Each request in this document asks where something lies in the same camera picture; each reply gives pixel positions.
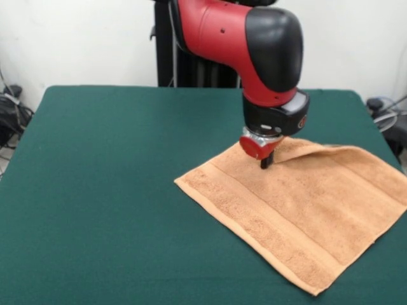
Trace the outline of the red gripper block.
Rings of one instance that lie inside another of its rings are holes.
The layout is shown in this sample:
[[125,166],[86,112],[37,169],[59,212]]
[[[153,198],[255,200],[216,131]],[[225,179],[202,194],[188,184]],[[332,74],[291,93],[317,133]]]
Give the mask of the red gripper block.
[[261,169],[267,169],[273,164],[274,150],[283,137],[252,137],[242,135],[239,144],[250,157],[261,160]]

